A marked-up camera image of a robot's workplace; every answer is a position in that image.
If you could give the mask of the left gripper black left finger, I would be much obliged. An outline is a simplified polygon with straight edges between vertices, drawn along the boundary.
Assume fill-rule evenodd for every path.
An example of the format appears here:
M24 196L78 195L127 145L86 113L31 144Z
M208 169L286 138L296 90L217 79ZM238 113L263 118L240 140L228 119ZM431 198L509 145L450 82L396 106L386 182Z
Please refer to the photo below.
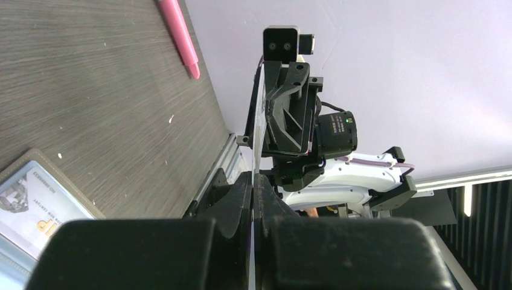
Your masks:
M196 217L61 226L27 289L247 289L251 173Z

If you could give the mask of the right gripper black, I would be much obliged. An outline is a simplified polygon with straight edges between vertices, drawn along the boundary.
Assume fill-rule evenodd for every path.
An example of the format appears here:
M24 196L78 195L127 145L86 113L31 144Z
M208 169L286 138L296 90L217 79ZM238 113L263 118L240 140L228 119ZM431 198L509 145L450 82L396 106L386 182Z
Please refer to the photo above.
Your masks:
M275 187L300 191L325 173L328 160L357 149L356 119L352 112L321 101L323 79L310 76L310 65L265 60L266 136L263 157L273 167L263 173ZM245 131L236 136L241 147L258 149L258 102L263 92L262 66L254 75Z

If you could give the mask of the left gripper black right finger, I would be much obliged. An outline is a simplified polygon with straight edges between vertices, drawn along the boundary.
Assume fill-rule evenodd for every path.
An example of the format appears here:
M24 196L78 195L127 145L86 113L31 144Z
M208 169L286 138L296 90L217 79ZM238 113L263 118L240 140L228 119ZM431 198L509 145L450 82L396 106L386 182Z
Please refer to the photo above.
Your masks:
M253 180L257 289L453 289L427 228L412 219L301 217Z

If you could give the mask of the grey leather card holder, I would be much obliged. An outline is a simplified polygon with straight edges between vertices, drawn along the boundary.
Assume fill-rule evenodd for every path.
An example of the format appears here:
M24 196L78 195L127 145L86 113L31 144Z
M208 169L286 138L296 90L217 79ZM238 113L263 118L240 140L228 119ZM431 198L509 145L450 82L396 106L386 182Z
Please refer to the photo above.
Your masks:
M1 172L1 289L23 289L61 225L105 215L39 149Z

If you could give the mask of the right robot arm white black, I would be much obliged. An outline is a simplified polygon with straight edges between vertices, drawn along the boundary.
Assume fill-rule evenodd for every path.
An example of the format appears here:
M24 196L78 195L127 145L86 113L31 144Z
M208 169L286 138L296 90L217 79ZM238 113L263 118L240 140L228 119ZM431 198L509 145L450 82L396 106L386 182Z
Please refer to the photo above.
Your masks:
M309 64L261 61L245 133L237 143L252 150L254 173L264 175L278 198L295 211L359 205L369 212L394 210L417 186L413 165L394 146L378 154L357 153L352 112L319 98L323 79Z

